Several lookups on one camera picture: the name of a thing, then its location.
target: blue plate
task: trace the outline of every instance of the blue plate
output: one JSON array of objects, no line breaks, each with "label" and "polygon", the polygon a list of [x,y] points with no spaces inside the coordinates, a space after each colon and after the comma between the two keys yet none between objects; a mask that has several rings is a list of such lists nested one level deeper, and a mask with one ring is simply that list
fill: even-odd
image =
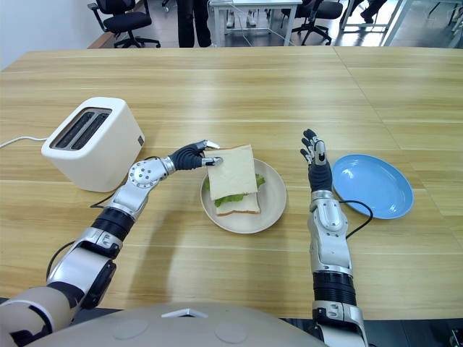
[{"label": "blue plate", "polygon": [[[406,215],[413,206],[412,186],[391,164],[371,155],[350,154],[332,168],[333,186],[343,200],[359,200],[371,207],[373,216],[394,219]],[[368,210],[348,203],[364,215]]]}]

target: toaster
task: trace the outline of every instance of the toaster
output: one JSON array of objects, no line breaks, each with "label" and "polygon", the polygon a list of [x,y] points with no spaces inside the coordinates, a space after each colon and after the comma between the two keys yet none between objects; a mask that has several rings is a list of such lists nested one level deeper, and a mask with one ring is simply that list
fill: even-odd
[{"label": "toaster", "polygon": [[124,100],[91,98],[51,134],[42,155],[79,188],[109,192],[120,185],[144,143]]}]

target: black pants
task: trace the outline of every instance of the black pants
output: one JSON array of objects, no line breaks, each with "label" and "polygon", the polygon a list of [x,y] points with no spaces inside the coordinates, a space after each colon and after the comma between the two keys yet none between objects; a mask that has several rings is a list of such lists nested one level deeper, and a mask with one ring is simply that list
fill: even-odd
[{"label": "black pants", "polygon": [[[386,3],[387,0],[373,0],[373,2],[368,6],[368,8],[362,12],[364,17],[373,17],[378,13],[379,9]],[[352,11],[349,13],[349,16],[352,16],[353,11],[359,6],[363,0],[354,0],[354,6],[352,6]]]},{"label": "black pants", "polygon": [[197,42],[201,47],[209,47],[212,43],[208,28],[208,0],[177,0],[179,23],[179,46],[193,47],[195,45],[195,20]]}]

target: person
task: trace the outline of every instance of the person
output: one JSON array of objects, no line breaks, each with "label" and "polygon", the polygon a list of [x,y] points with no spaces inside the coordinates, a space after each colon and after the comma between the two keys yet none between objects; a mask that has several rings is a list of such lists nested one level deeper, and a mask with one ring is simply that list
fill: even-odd
[{"label": "person", "polygon": [[[255,13],[255,10],[251,10],[251,9],[247,12],[246,21],[247,23],[249,23],[251,27],[255,27],[257,25],[254,19],[254,13]],[[233,26],[234,26],[234,12],[229,11],[229,14],[226,18],[226,27],[233,27]]]},{"label": "person", "polygon": [[208,28],[208,0],[177,0],[177,12],[180,48],[191,48],[195,45],[193,20],[200,47],[216,47]]},{"label": "person", "polygon": [[[360,16],[362,16],[363,20],[365,23],[371,24],[373,23],[373,16],[378,14],[379,9],[386,3],[387,0],[371,0],[369,1],[369,5],[365,11],[360,13]],[[352,16],[352,13],[354,12],[355,8],[359,6],[363,0],[354,0],[354,5],[352,6],[352,10],[349,13],[349,17]],[[344,18],[346,17],[346,12],[343,14],[341,18],[341,22],[344,21]]]}]

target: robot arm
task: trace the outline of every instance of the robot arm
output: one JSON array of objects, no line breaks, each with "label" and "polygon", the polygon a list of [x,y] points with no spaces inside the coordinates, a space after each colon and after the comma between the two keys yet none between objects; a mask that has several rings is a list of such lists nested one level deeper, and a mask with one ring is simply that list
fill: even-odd
[{"label": "robot arm", "polygon": [[96,307],[116,270],[113,260],[148,201],[150,191],[177,170],[216,165],[221,158],[203,158],[203,140],[175,153],[134,164],[90,228],[61,258],[46,286],[30,288],[0,306],[2,346],[25,346],[68,326],[80,309]]},{"label": "robot arm", "polygon": [[301,153],[309,164],[312,189],[310,265],[313,273],[315,335],[328,346],[368,347],[362,311],[357,307],[352,262],[346,241],[349,227],[331,191],[331,168],[325,144],[310,129]]}]

